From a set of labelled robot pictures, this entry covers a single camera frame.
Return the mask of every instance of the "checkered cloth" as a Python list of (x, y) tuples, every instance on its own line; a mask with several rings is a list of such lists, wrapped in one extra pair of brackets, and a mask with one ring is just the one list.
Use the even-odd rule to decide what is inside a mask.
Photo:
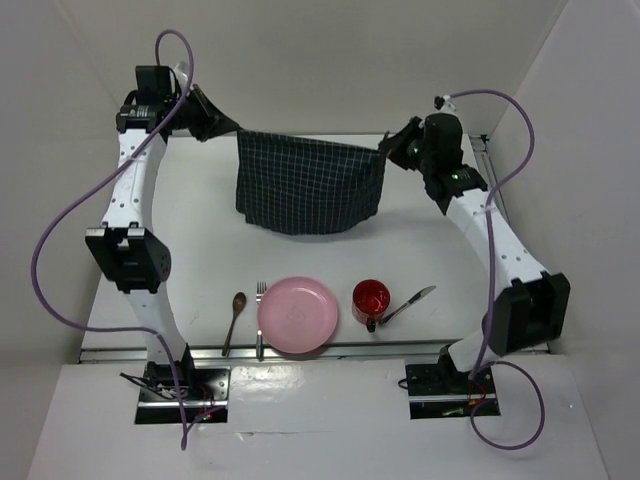
[(377, 150), (238, 131), (236, 208), (287, 235), (344, 232), (375, 215), (385, 158)]

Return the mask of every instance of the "fork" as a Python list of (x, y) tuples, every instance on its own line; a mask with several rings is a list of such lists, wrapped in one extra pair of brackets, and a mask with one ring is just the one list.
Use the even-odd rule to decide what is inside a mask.
[(256, 291), (256, 302), (258, 305), (260, 305), (260, 301), (262, 300), (262, 297), (264, 296), (266, 291), (267, 291), (267, 282), (258, 282), (258, 289)]
[[(256, 290), (256, 303), (260, 306), (262, 297), (267, 291), (267, 282), (258, 282), (258, 288)], [(256, 337), (256, 358), (259, 362), (263, 360), (264, 348), (262, 346), (262, 330), (258, 329), (258, 336)]]

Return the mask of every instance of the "mug handle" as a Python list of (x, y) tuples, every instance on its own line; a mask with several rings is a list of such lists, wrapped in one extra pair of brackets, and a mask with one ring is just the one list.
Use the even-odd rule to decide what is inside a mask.
[(373, 333), (376, 331), (376, 321), (373, 318), (367, 318), (367, 332)]

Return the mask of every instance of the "cable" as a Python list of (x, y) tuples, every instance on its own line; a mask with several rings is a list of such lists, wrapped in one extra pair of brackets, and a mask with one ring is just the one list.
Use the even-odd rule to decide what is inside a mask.
[(205, 410), (204, 412), (196, 415), (195, 418), (193, 419), (193, 422), (191, 422), (191, 424), (187, 427), (184, 433), (184, 438), (187, 438), (187, 435), (189, 435), (189, 432), (191, 431), (191, 429), (195, 427), (199, 422), (201, 422), (204, 418), (207, 418), (212, 413), (215, 413), (218, 410), (222, 410), (222, 409), (224, 409), (224, 407), (220, 407), (220, 406), (213, 407), (213, 408), (210, 408), (209, 410)]
[(181, 388), (180, 388), (180, 381), (179, 381), (179, 377), (178, 377), (178, 371), (177, 371), (176, 366), (175, 366), (175, 361), (173, 359), (173, 355), (171, 355), (171, 351), (169, 349), (169, 346), (167, 345), (167, 342), (162, 337), (162, 335), (160, 333), (158, 333), (156, 330), (153, 330), (153, 329), (147, 328), (147, 327), (97, 328), (97, 327), (89, 327), (89, 326), (81, 325), (81, 324), (76, 323), (76, 322), (74, 322), (72, 320), (69, 320), (69, 319), (65, 318), (61, 313), (59, 313), (55, 308), (53, 308), (53, 306), (49, 303), (47, 298), (44, 296), (44, 293), (42, 292), (42, 288), (40, 286), (40, 279), (38, 278), (38, 261), (40, 259), (40, 254), (42, 253), (42, 249), (44, 247), (45, 242), (47, 241), (47, 239), (49, 238), (49, 236), (51, 235), (53, 230), (58, 226), (58, 224), (67, 215), (69, 215), (73, 210), (75, 210), (78, 206), (80, 206), (82, 203), (87, 201), (89, 198), (93, 197), (96, 193), (98, 193), (100, 190), (102, 190), (104, 187), (106, 187), (109, 183), (111, 183), (111, 181), (113, 179), (115, 179), (118, 175), (120, 175), (127, 168), (129, 168), (131, 166), (131, 164), (133, 163), (133, 161), (135, 160), (135, 158), (138, 155), (140, 155), (140, 153), (142, 153), (145, 150), (145, 148), (147, 148), (147, 145), (149, 145), (151, 140), (159, 132), (161, 132), (162, 129), (164, 129), (167, 126), (167, 124), (176, 115), (176, 113), (178, 112), (180, 107), (186, 101), (187, 95), (189, 94), (189, 91), (191, 89), (191, 83), (193, 81), (193, 51), (191, 49), (191, 45), (189, 45), (189, 42), (187, 41), (186, 37), (182, 33), (178, 32), (177, 30), (173, 30), (173, 29), (164, 30), (164, 31), (162, 31), (160, 33), (160, 35), (158, 35), (158, 38), (156, 39), (156, 44), (155, 44), (155, 56), (156, 56), (156, 62), (158, 64), (160, 64), (160, 54), (159, 54), (160, 43), (161, 43), (162, 39), (164, 37), (166, 37), (167, 35), (173, 35), (173, 36), (178, 37), (182, 41), (182, 43), (184, 44), (184, 47), (185, 47), (185, 49), (187, 51), (187, 56), (189, 57), (189, 72), (187, 74), (187, 84), (185, 86), (184, 91), (181, 92), (180, 98), (178, 98), (178, 101), (173, 106), (173, 108), (169, 111), (167, 116), (158, 124), (158, 126), (151, 133), (149, 133), (149, 135), (142, 141), (142, 143), (140, 143), (138, 148), (136, 148), (134, 150), (134, 152), (131, 154), (131, 156), (120, 167), (118, 167), (113, 173), (111, 173), (104, 180), (102, 180), (100, 183), (98, 183), (98, 185), (96, 185), (91, 190), (89, 190), (87, 193), (85, 193), (80, 198), (78, 198), (73, 203), (71, 203), (71, 205), (69, 205), (67, 208), (62, 210), (62, 212), (60, 212), (51, 221), (51, 223), (47, 226), (47, 228), (45, 228), (44, 232), (40, 236), (40, 239), (38, 240), (38, 242), (37, 242), (37, 244), (35, 246), (35, 249), (33, 251), (33, 255), (31, 257), (31, 285), (33, 287), (33, 291), (36, 294), (36, 297), (38, 298), (38, 300), (40, 301), (40, 303), (42, 304), (44, 309), (47, 312), (49, 312), (49, 314), (51, 314), (51, 316), (53, 316), (56, 320), (58, 320), (59, 322), (63, 323), (67, 327), (73, 328), (75, 330), (80, 330), (82, 332), (95, 332), (95, 333), (142, 332), (142, 333), (148, 333), (148, 334), (156, 336), (156, 338), (158, 339), (158, 341), (160, 342), (160, 344), (164, 348), (164, 350), (165, 350), (165, 352), (167, 354), (167, 359), (169, 361), (169, 367), (171, 369), (171, 376), (173, 378), (173, 383), (174, 383), (175, 388), (176, 388), (176, 400), (178, 401), (178, 410), (180, 411), (180, 420), (182, 422), (182, 441), (181, 441), (180, 445), (181, 445), (182, 450), (186, 450), (186, 448), (187, 448), (187, 434), (189, 433), (189, 431), (193, 427), (194, 423), (192, 423), (191, 425), (187, 425), (187, 415), (186, 415), (186, 412), (185, 412), (185, 409), (184, 409), (184, 400), (183, 400), (182, 391), (181, 391)]
[[(471, 398), (471, 395), (473, 395), (474, 385), (478, 388), (478, 390), (480, 390), (480, 393), (482, 394), (482, 397), (479, 399)], [(487, 391), (485, 390), (485, 388), (476, 380), (469, 380), (469, 393), (467, 394), (467, 400), (469, 401), (469, 406), (471, 407), (473, 405), (477, 405), (478, 403), (483, 403), (486, 398), (487, 398)]]
[(207, 389), (204, 388), (204, 385), (198, 385), (200, 387), (200, 390), (202, 390), (202, 407), (200, 408), (200, 413), (204, 413), (204, 409), (206, 408), (206, 402), (207, 402)]
[(533, 386), (533, 389), (536, 392), (536, 397), (538, 398), (538, 405), (540, 405), (540, 423), (538, 424), (538, 428), (536, 429), (536, 432), (533, 434), (533, 436), (525, 442), (519, 443), (517, 445), (500, 445), (499, 443), (495, 443), (493, 440), (489, 440), (487, 437), (485, 437), (484, 434), (480, 432), (480, 430), (476, 425), (476, 419), (475, 419), (476, 412), (485, 403), (491, 401), (491, 400), (485, 400), (484, 402), (477, 403), (476, 406), (473, 407), (473, 409), (469, 413), (469, 420), (471, 421), (471, 427), (473, 428), (473, 431), (476, 432), (476, 435), (478, 435), (478, 437), (480, 437), (480, 439), (483, 442), (487, 443), (488, 445), (494, 448), (497, 448), (499, 450), (509, 450), (509, 451), (521, 450), (533, 444), (536, 440), (538, 440), (538, 438), (542, 434), (542, 429), (544, 428), (544, 423), (547, 417), (546, 410), (544, 408), (544, 399), (542, 398), (542, 392), (540, 391), (540, 387), (538, 387), (538, 384), (533, 379), (533, 377), (524, 368), (516, 365), (515, 363), (506, 362), (504, 360), (496, 360), (495, 362), (489, 362), (488, 366), (492, 366), (492, 365), (507, 365), (508, 367), (515, 368), (520, 373), (522, 373), (525, 377), (527, 377), (527, 380), (529, 380), (529, 382)]
[(175, 397), (165, 396), (162, 389), (154, 388), (151, 385), (149, 385), (147, 381), (142, 377), (134, 377), (132, 375), (127, 375), (126, 373), (123, 373), (123, 372), (120, 372), (120, 376), (125, 380), (127, 380), (128, 382), (131, 382), (132, 384), (134, 384), (136, 387), (143, 388), (144, 390), (151, 392), (155, 395), (158, 395), (159, 397), (165, 400), (175, 400)]
[[(520, 115), (522, 115), (522, 118), (524, 119), (524, 122), (527, 125), (527, 130), (529, 132), (529, 150), (527, 150), (527, 154), (525, 155), (524, 160), (509, 175), (507, 175), (502, 180), (497, 182), (495, 186), (489, 191), (489, 195), (487, 196), (487, 201), (485, 206), (485, 216), (487, 217), (487, 235), (489, 239), (489, 299), (488, 299), (488, 307), (487, 307), (487, 323), (485, 325), (484, 331), (490, 333), (493, 329), (493, 315), (494, 315), (493, 304), (495, 301), (495, 293), (496, 293), (496, 252), (495, 252), (495, 238), (493, 234), (493, 220), (491, 218), (491, 210), (489, 208), (491, 206), (491, 203), (493, 202), (493, 198), (496, 196), (498, 191), (502, 187), (504, 187), (510, 180), (512, 180), (513, 177), (518, 175), (531, 160), (531, 157), (533, 155), (533, 150), (536, 145), (536, 135), (535, 135), (535, 132), (533, 131), (533, 124), (531, 123), (531, 119), (529, 118), (529, 115), (527, 115), (527, 112), (524, 111), (524, 108), (522, 108), (522, 106), (517, 102), (515, 98), (511, 97), (510, 95), (507, 95), (506, 93), (502, 93), (498, 90), (493, 90), (490, 88), (480, 88), (476, 90), (465, 90), (463, 92), (454, 93), (449, 97), (453, 100), (454, 98), (466, 97), (468, 95), (483, 95), (483, 94), (494, 95), (496, 97), (503, 98), (507, 100), (509, 103), (511, 103), (511, 105), (513, 105), (516, 108), (516, 110), (518, 110)], [(494, 448), (498, 448), (500, 450), (519, 450), (521, 448), (528, 447), (533, 442), (535, 442), (538, 439), (538, 437), (540, 437), (540, 434), (542, 433), (542, 429), (544, 428), (545, 409), (544, 409), (544, 399), (542, 398), (542, 393), (540, 392), (540, 388), (538, 388), (538, 385), (536, 381), (533, 379), (533, 377), (529, 375), (523, 368), (511, 362), (495, 361), (495, 362), (489, 362), (488, 365), (482, 365), (482, 360), (484, 359), (484, 355), (487, 351), (488, 344), (489, 344), (489, 337), (488, 335), (484, 335), (482, 339), (482, 345), (480, 346), (480, 351), (478, 352), (478, 358), (476, 359), (476, 363), (473, 366), (471, 373), (469, 374), (469, 378), (473, 380), (477, 375), (478, 370), (480, 370), (481, 366), (484, 367), (484, 366), (490, 366), (490, 365), (507, 365), (515, 368), (516, 370), (521, 372), (525, 377), (527, 377), (527, 379), (533, 385), (534, 390), (536, 391), (536, 395), (538, 396), (538, 401), (540, 402), (540, 424), (538, 425), (538, 429), (536, 430), (536, 433), (534, 433), (534, 435), (526, 442), (523, 442), (519, 445), (499, 445), (489, 440), (487, 437), (485, 437), (482, 433), (480, 433), (480, 431), (476, 427), (474, 415), (477, 409), (485, 403), (483, 402), (476, 405), (472, 410), (469, 416), (469, 419), (471, 420), (471, 426), (473, 427), (473, 430), (476, 432), (476, 434), (478, 435), (478, 437), (480, 437), (482, 441), (491, 445)]]
[(173, 68), (170, 68), (169, 71), (171, 72), (171, 76), (173, 76), (173, 96), (175, 97), (177, 95), (179, 97), (182, 89), (180, 88), (180, 82), (178, 82), (178, 76), (176, 72), (173, 71)]

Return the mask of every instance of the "white table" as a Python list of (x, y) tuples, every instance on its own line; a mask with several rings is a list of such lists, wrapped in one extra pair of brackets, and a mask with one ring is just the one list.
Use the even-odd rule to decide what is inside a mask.
[[(29, 480), (113, 479), (581, 479), (604, 466), (571, 370), (559, 355), (512, 360), (538, 381), (547, 423), (532, 447), (501, 452), (468, 419), (410, 420), (402, 360), (315, 361), (232, 371), (229, 421), (201, 425), (180, 451), (179, 425), (134, 425), (138, 389), (118, 377), (137, 365), (62, 369)], [(494, 370), (501, 417), (478, 419), (490, 438), (536, 428), (533, 391)]]
[[(381, 135), (312, 138), (375, 148)], [(464, 137), (465, 163), (475, 166)], [(235, 137), (201, 144), (173, 138), (160, 166), (154, 201), (156, 236), (171, 250), (168, 292), (179, 330), (192, 346), (220, 346), (238, 291), (254, 298), (256, 282), (293, 275), (320, 280), (340, 309), (332, 344), (443, 341), (473, 331), (486, 311), (487, 274), (464, 236), (424, 191), (422, 176), (387, 162), (378, 214), (343, 234), (287, 237), (247, 225), (235, 210), (238, 153)], [(370, 334), (351, 315), (353, 287), (377, 278), (392, 307), (419, 289), (436, 290), (384, 329)], [(101, 279), (91, 311), (93, 327), (136, 325), (114, 284)], [(233, 345), (254, 345), (256, 305), (236, 323)], [(142, 348), (139, 334), (87, 333), (84, 349)]]

